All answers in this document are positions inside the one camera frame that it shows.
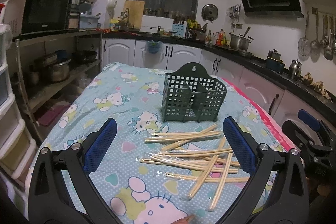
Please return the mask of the hanging steel strainer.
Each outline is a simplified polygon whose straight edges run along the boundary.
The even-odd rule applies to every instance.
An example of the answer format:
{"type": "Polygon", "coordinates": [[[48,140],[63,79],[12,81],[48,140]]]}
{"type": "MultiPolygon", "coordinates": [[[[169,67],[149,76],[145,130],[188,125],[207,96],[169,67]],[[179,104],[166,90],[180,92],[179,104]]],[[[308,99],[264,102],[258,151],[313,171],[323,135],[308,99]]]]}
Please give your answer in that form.
{"type": "Polygon", "coordinates": [[[304,36],[298,41],[298,53],[303,57],[308,57],[311,53],[309,39],[307,38],[307,29],[309,26],[309,12],[306,13],[305,32],[304,36]]]}

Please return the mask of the blue plastic storage box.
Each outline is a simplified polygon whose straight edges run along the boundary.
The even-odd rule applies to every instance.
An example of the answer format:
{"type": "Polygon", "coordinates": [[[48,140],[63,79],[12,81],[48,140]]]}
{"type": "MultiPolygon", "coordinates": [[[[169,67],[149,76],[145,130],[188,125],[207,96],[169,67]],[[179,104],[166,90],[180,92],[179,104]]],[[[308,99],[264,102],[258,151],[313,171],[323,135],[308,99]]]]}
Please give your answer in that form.
{"type": "Polygon", "coordinates": [[[94,16],[89,14],[81,14],[79,28],[81,30],[91,30],[96,29],[98,26],[98,21],[100,16],[94,16]]]}

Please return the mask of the blue knife block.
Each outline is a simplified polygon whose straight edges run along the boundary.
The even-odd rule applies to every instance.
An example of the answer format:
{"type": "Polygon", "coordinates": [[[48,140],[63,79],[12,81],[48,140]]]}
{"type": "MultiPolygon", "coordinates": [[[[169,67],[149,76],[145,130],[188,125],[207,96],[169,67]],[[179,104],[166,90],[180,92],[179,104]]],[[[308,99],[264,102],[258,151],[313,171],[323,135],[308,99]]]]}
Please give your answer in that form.
{"type": "Polygon", "coordinates": [[[177,38],[185,38],[186,37],[186,29],[187,24],[186,22],[183,24],[173,24],[172,25],[172,36],[175,36],[177,38]]]}

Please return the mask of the black microwave oven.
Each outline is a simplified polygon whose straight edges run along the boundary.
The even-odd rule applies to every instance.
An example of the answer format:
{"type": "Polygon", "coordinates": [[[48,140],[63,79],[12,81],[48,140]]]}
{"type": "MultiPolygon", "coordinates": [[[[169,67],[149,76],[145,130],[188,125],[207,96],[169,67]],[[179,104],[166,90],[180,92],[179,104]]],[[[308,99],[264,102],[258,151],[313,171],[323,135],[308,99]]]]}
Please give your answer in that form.
{"type": "Polygon", "coordinates": [[[68,28],[72,0],[9,0],[3,18],[14,37],[68,28]]]}

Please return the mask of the Hello Kitty blue tablecloth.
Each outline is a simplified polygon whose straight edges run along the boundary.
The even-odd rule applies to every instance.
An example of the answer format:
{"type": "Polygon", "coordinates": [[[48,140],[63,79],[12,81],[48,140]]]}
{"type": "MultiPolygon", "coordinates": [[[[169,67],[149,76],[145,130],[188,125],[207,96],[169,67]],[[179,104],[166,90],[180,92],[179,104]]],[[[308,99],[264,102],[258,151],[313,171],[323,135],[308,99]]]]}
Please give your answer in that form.
{"type": "Polygon", "coordinates": [[[117,135],[98,169],[90,177],[103,199],[117,209],[123,223],[148,223],[157,210],[164,216],[187,214],[196,223],[215,223],[241,192],[247,173],[230,173],[213,212],[207,210],[220,175],[209,174],[195,197],[182,199],[192,181],[168,178],[168,173],[195,177],[198,170],[146,164],[143,158],[158,152],[161,143],[146,143],[149,137],[167,133],[200,132],[211,122],[166,122],[162,118],[165,71],[111,63],[104,67],[51,130],[43,147],[52,151],[82,143],[108,118],[117,122],[117,135]]]}

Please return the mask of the white appliance box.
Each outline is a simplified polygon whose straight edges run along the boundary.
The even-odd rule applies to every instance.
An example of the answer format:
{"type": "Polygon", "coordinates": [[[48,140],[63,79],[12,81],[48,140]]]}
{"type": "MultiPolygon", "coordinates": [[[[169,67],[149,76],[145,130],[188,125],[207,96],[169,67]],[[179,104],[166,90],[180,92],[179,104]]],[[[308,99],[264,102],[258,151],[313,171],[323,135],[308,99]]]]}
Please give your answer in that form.
{"type": "Polygon", "coordinates": [[[159,16],[144,15],[141,22],[141,32],[156,34],[161,30],[171,31],[173,28],[173,19],[159,16]]]}

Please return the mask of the steel stock pot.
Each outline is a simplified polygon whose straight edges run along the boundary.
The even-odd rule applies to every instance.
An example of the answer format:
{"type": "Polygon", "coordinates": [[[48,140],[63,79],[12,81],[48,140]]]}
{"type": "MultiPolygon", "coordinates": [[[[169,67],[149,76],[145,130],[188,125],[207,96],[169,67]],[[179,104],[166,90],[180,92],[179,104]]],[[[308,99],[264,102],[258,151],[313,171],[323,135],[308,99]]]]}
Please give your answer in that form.
{"type": "Polygon", "coordinates": [[[248,51],[249,45],[253,42],[253,38],[247,35],[250,29],[248,27],[243,36],[230,33],[230,47],[234,50],[248,51]]]}

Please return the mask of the metal shelf rack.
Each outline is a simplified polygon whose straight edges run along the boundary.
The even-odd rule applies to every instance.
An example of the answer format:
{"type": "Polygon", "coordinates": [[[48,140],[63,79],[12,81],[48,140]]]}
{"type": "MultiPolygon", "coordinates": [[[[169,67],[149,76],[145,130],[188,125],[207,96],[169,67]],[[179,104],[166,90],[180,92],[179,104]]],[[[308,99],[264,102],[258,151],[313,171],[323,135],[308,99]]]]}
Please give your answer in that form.
{"type": "Polygon", "coordinates": [[[49,133],[42,129],[37,115],[43,113],[47,102],[75,79],[100,70],[101,40],[100,31],[79,31],[13,41],[11,84],[19,111],[37,144],[41,144],[49,133]],[[71,59],[70,76],[52,83],[47,67],[67,59],[71,59]]]}

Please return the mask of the hanging pot lid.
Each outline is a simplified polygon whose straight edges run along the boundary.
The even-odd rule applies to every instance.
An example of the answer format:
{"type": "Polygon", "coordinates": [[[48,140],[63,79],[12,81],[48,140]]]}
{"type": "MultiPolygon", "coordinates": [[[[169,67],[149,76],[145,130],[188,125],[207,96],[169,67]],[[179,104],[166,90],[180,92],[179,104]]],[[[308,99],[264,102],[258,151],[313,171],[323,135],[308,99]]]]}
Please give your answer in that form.
{"type": "Polygon", "coordinates": [[[208,20],[211,23],[218,18],[218,8],[213,4],[206,4],[201,11],[201,16],[203,20],[208,20]]]}

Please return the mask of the ginger roots pile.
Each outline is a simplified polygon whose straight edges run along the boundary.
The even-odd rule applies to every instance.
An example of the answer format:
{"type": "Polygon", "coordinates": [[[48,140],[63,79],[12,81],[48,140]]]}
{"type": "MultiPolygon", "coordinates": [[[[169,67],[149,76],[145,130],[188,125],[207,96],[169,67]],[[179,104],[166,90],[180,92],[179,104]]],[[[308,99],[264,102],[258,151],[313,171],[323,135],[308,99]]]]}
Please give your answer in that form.
{"type": "Polygon", "coordinates": [[[314,82],[313,77],[311,76],[310,72],[307,72],[307,74],[303,76],[302,82],[308,88],[322,95],[324,98],[326,98],[330,102],[332,101],[331,96],[329,95],[327,90],[324,88],[324,83],[322,81],[314,82]]]}

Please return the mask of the white plastic drawer unit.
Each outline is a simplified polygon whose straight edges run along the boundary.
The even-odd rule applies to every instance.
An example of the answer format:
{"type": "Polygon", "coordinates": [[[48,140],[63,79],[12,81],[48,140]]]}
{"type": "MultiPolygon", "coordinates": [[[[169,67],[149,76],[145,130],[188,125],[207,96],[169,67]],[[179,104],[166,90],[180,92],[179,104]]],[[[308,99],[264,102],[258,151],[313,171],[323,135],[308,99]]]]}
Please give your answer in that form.
{"type": "Polygon", "coordinates": [[[10,27],[1,24],[1,168],[23,185],[35,156],[37,145],[21,117],[13,93],[6,50],[10,45],[10,27]]]}

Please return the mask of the steel canister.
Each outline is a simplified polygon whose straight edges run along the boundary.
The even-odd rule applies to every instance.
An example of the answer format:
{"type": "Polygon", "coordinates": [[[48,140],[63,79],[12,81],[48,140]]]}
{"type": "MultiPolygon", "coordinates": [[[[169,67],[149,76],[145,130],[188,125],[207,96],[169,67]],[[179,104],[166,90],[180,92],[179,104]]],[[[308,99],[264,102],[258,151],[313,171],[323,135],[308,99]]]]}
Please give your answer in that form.
{"type": "Polygon", "coordinates": [[[293,60],[289,66],[288,76],[291,79],[297,80],[301,77],[302,64],[297,60],[293,60]]]}

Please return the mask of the blue pot with lid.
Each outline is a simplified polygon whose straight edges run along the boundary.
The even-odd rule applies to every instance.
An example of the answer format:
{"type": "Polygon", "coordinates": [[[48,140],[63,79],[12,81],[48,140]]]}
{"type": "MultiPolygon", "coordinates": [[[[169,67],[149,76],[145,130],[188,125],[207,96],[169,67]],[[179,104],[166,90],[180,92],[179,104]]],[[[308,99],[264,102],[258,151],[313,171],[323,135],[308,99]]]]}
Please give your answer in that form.
{"type": "Polygon", "coordinates": [[[274,49],[268,52],[268,56],[266,58],[266,68],[278,74],[283,73],[285,64],[281,60],[281,54],[278,53],[278,50],[274,49]]]}

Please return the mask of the steel pot on shelf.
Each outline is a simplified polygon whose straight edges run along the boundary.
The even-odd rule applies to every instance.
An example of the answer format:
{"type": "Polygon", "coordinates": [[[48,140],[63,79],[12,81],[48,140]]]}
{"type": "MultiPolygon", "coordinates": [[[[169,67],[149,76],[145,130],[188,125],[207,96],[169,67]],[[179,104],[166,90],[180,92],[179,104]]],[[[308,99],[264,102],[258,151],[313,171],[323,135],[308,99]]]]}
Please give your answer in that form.
{"type": "Polygon", "coordinates": [[[58,83],[68,79],[70,76],[71,59],[62,60],[47,67],[49,79],[52,83],[58,83]]]}

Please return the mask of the blue hanging bag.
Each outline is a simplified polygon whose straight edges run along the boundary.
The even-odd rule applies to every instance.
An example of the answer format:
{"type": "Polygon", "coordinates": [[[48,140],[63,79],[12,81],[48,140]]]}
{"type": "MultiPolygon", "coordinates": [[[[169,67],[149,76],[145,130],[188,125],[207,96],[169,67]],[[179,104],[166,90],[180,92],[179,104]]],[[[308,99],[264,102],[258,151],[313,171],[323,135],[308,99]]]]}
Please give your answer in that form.
{"type": "Polygon", "coordinates": [[[155,54],[157,54],[158,52],[161,51],[161,47],[162,47],[162,42],[161,41],[150,40],[150,41],[146,42],[147,53],[155,55],[155,54]]]}

